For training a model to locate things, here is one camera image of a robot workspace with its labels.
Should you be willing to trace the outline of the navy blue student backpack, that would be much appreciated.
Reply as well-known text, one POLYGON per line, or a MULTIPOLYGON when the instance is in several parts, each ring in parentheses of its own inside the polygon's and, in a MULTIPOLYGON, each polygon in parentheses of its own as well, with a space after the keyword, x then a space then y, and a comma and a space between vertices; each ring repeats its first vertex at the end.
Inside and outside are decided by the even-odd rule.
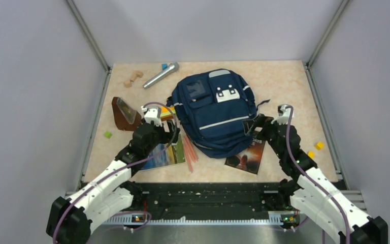
POLYGON ((167 98, 186 135, 206 156, 223 159, 249 148, 243 122, 256 117, 251 87, 232 70, 217 69, 187 76, 167 98))

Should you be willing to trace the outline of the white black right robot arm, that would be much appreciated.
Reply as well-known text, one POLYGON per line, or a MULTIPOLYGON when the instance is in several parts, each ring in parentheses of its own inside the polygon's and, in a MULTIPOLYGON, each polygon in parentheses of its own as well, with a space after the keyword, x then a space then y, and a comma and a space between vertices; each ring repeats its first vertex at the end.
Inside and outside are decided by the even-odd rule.
POLYGON ((369 216, 327 179, 301 149, 301 138, 294 126, 272 120, 259 114, 243 121, 243 127, 246 135, 269 144, 282 171, 291 177, 280 184, 279 206, 303 212, 335 243, 388 243, 386 221, 369 216))

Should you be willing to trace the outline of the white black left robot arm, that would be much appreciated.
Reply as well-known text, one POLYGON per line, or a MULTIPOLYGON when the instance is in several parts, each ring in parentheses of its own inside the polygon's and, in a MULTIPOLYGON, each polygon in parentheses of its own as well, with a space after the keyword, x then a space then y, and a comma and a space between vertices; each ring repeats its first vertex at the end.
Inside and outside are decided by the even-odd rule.
POLYGON ((165 131, 163 124, 142 121, 128 145, 100 175, 68 198, 59 196, 53 201, 46 227, 53 243, 87 243, 95 229, 120 210, 140 208, 141 194, 122 184, 150 160, 155 147, 177 142, 177 122, 168 120, 167 126, 165 131))

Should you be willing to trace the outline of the blue green landscape book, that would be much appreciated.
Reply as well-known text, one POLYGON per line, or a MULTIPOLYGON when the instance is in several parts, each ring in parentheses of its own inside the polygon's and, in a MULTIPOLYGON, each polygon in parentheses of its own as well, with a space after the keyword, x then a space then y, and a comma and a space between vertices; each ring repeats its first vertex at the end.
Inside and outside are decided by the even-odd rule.
POLYGON ((148 160, 141 170, 152 170, 186 163, 181 135, 178 135, 178 140, 176 143, 173 143, 170 147, 163 151, 165 147, 165 144, 159 144, 149 154, 149 157, 156 153, 159 153, 159 155, 148 160))

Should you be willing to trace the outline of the stacked colourful toy bricks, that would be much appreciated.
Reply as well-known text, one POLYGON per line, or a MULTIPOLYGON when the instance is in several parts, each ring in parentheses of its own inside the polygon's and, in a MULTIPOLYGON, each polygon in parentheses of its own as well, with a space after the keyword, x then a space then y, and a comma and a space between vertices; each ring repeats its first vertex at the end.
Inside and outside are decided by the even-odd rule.
POLYGON ((176 114, 175 108, 174 107, 170 107, 170 111, 166 107, 162 107, 161 108, 161 113, 160 113, 161 121, 167 121, 169 119, 173 119, 173 115, 176 114))

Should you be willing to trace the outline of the Three Days To See book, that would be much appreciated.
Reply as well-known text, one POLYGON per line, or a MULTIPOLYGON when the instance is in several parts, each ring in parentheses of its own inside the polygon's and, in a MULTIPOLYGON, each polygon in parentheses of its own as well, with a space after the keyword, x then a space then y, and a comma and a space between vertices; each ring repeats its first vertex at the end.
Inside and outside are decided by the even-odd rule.
POLYGON ((235 156, 226 158, 225 165, 257 175, 261 165, 265 143, 263 140, 253 138, 251 145, 247 149, 235 156))

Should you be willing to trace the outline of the orange pencils bundle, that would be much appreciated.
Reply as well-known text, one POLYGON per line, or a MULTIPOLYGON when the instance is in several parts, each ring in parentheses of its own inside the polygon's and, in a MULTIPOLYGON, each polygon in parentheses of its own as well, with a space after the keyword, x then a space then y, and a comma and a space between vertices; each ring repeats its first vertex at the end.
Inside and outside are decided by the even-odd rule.
POLYGON ((190 173, 193 173, 193 164, 198 162, 198 155, 196 154, 193 144, 187 135, 182 136, 182 142, 188 169, 190 173))

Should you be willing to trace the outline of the brown wooden metronome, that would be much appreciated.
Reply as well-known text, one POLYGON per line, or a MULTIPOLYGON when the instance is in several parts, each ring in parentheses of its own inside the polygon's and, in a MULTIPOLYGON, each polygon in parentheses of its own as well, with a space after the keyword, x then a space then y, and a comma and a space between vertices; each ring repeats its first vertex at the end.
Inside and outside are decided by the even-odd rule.
POLYGON ((141 114, 121 97, 114 97, 111 104, 117 129, 121 131, 135 131, 141 124, 141 114))

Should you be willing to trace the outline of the small green cube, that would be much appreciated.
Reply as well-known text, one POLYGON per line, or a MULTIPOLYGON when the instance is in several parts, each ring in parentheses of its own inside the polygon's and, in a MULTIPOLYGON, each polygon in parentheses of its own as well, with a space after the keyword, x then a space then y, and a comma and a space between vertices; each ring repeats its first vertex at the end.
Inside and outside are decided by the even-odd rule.
POLYGON ((106 131, 106 132, 104 133, 104 136, 105 136, 106 138, 110 139, 110 138, 112 137, 112 133, 109 132, 109 131, 106 131))

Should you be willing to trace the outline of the wooden block puzzle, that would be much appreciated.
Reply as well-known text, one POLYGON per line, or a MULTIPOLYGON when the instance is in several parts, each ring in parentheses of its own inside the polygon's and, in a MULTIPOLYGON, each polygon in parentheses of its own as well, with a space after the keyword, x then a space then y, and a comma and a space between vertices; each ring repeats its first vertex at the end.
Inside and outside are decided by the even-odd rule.
POLYGON ((126 88, 129 88, 129 87, 132 87, 132 84, 138 79, 138 78, 142 78, 144 75, 144 73, 142 71, 138 71, 138 70, 135 70, 132 72, 132 74, 130 75, 129 79, 126 80, 123 85, 124 87, 126 88))

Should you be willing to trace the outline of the yellow cube near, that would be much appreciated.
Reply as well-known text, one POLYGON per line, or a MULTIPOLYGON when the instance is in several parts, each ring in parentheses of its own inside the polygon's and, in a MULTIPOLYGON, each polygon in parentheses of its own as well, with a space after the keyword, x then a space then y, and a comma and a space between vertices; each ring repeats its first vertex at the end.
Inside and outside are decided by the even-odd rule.
POLYGON ((310 158, 314 158, 314 156, 315 156, 315 153, 314 152, 312 152, 312 151, 308 151, 307 152, 307 155, 308 155, 308 157, 310 157, 310 158))

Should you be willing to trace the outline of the yellow cube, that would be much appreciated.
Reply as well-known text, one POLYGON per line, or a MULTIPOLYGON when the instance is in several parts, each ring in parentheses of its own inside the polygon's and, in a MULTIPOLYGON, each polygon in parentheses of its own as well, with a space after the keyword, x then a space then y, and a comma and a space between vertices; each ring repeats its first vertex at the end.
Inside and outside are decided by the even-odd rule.
POLYGON ((310 158, 314 158, 314 156, 315 156, 315 153, 314 152, 312 152, 312 151, 308 151, 307 152, 307 155, 308 155, 308 157, 310 157, 310 158))
POLYGON ((321 149, 323 149, 323 147, 324 147, 324 143, 322 143, 322 142, 318 142, 315 144, 315 148, 317 150, 321 150, 321 149))

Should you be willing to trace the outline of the silver microphone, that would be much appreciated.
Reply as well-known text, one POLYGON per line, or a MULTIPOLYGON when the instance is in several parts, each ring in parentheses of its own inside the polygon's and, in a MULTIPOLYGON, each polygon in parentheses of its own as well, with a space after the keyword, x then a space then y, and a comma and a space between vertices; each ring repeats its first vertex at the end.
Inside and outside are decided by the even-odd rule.
POLYGON ((163 69, 158 74, 156 74, 155 76, 150 78, 148 81, 146 81, 143 84, 143 88, 148 89, 148 88, 152 87, 153 85, 157 84, 161 80, 165 79, 167 76, 176 72, 178 69, 179 69, 179 64, 177 62, 170 63, 165 69, 163 69))

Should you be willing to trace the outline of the yellow cube far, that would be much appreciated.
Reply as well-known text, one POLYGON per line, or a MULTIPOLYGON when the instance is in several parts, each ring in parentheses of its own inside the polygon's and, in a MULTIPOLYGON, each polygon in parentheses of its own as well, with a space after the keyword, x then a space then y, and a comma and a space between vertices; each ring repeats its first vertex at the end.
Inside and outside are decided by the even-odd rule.
POLYGON ((323 147, 324 147, 324 143, 322 143, 322 142, 318 142, 315 144, 315 148, 317 150, 321 150, 321 149, 323 149, 323 147))

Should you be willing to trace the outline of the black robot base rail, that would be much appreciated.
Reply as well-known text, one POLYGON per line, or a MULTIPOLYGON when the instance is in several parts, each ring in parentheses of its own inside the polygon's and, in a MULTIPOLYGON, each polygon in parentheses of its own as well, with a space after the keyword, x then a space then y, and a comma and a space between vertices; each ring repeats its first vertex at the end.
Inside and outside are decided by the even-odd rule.
POLYGON ((310 218, 309 195, 291 205, 298 186, 280 183, 136 183, 127 181, 87 217, 91 227, 114 221, 126 226, 158 225, 240 225, 269 223, 284 229, 298 227, 302 212, 310 218))

